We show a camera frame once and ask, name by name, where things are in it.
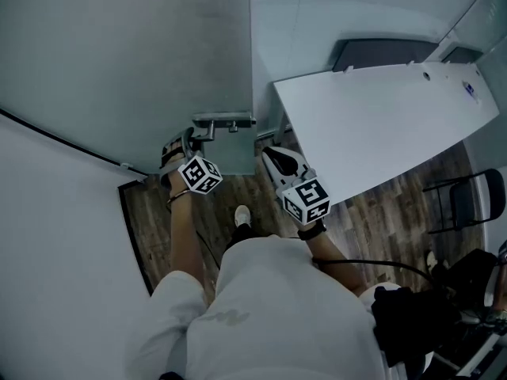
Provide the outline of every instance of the white table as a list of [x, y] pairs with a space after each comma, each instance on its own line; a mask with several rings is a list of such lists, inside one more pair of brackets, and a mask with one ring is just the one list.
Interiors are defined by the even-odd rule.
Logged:
[[475, 65], [325, 72], [276, 82], [275, 88], [285, 108], [280, 131], [288, 118], [332, 204], [412, 169], [498, 115]]

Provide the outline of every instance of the white cube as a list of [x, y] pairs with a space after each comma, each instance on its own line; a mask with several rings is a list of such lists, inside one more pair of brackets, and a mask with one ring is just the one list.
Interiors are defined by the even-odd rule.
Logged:
[[284, 210], [303, 225], [321, 219], [331, 211], [330, 197], [318, 177], [284, 190], [282, 196]]
[[219, 168], [214, 163], [197, 155], [185, 165], [181, 165], [177, 171], [189, 189], [196, 193], [208, 194], [222, 181]]

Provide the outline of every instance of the black pants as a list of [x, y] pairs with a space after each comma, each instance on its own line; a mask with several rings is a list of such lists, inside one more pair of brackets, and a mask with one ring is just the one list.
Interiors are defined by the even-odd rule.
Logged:
[[484, 294], [498, 258], [481, 249], [474, 249], [446, 269], [438, 264], [431, 275], [446, 287], [456, 290], [456, 297], [465, 303], [484, 306]]
[[232, 233], [231, 242], [229, 242], [229, 245], [227, 245], [226, 250], [228, 250], [232, 245], [236, 245], [238, 242], [245, 241], [245, 239], [259, 238], [259, 237], [260, 237], [260, 235], [257, 232], [255, 232], [250, 225], [241, 224]]

